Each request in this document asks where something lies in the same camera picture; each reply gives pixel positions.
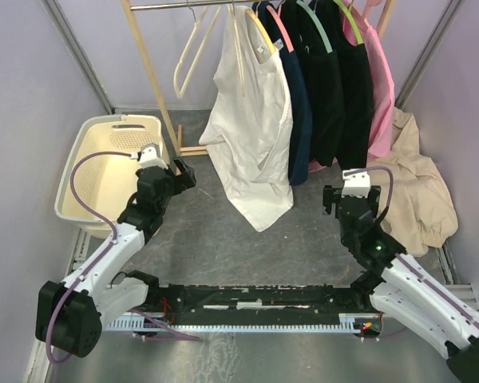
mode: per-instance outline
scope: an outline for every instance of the hanging garment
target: hanging garment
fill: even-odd
[[[312,111],[311,157],[330,166],[344,125],[337,53],[327,52],[311,16],[297,0],[279,6],[280,18],[295,47]]]
[[[347,5],[351,3],[350,0],[344,0],[344,2]],[[373,80],[374,116],[370,126],[369,149],[367,152],[367,162],[371,162],[379,157],[388,156],[390,152],[390,135],[392,133],[395,102],[394,80],[376,29],[355,7],[351,7],[350,10],[366,45],[370,75]],[[355,45],[357,39],[353,28],[344,17],[342,17],[342,30],[348,41]],[[312,161],[309,171],[317,172],[323,168],[317,161]]]
[[[253,14],[250,8],[236,6],[245,95],[229,18],[214,76],[218,96],[200,144],[206,145],[229,201],[263,231],[293,206],[287,178],[293,120],[279,52],[248,13]]]
[[[424,255],[428,246],[441,247],[456,232],[453,201],[433,161],[419,153],[419,131],[413,114],[394,109],[392,140],[389,155],[367,165],[387,166],[394,174],[394,193],[382,228],[409,253]],[[388,176],[378,171],[369,175],[371,184],[382,187],[379,211],[383,211]]]
[[[291,94],[293,129],[289,144],[289,184],[307,181],[311,155],[312,113],[298,57],[287,31],[270,2],[255,2],[252,6],[272,42],[279,49],[280,59]]]
[[[364,168],[374,115],[373,83],[366,47],[348,42],[342,31],[341,11],[334,0],[313,0],[310,7],[315,9],[332,47],[337,50],[340,65],[346,120],[335,157],[341,169]]]

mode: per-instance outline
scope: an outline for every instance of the basket handle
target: basket handle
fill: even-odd
[[[142,124],[131,124],[128,122],[121,123],[118,122],[117,124],[112,125],[113,129],[145,129],[145,126]]]

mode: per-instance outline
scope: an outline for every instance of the beige plastic basket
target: beige plastic basket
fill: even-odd
[[[73,197],[69,178],[74,165],[88,154],[103,151],[139,152],[148,144],[157,144],[163,160],[169,164],[161,136],[160,120],[153,116],[115,115],[87,120],[73,144],[55,200],[55,212],[62,219],[77,224],[94,237],[106,238],[109,226],[88,213]],[[128,198],[137,190],[135,160],[123,156],[98,156],[77,171],[75,188],[92,209],[113,222],[125,209]]]

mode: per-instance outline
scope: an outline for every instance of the white sleeveless top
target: white sleeveless top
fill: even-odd
[[[236,6],[244,95],[228,17],[214,76],[218,97],[200,144],[206,145],[229,201],[263,231],[293,206],[287,178],[293,119],[279,52],[270,52],[247,12]]]

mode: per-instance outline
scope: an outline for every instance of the white wall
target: white wall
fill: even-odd
[[[406,109],[451,191],[459,230],[449,249],[479,302],[479,0],[460,8]]]
[[[53,212],[81,123],[103,110],[39,0],[0,1],[0,382],[21,381],[39,288],[74,229]]]
[[[365,1],[357,0],[354,4],[363,9]],[[392,69],[397,92],[410,74],[415,60],[449,1],[399,0],[396,5],[382,44]],[[58,0],[58,2],[113,106],[155,108],[156,98],[148,83],[120,0]],[[162,2],[181,2],[181,0],[132,1],[133,5]],[[215,9],[210,8],[206,22],[211,20]],[[202,7],[195,8],[197,16],[201,10]],[[373,25],[376,25],[381,10],[381,6],[373,10],[370,18]],[[170,108],[209,109],[213,106],[216,87],[212,78],[220,60],[223,21],[227,14],[224,11],[194,73],[194,79],[181,101],[177,100],[173,91],[172,76],[192,31],[192,12],[187,9],[176,9],[136,13],[165,100]]]

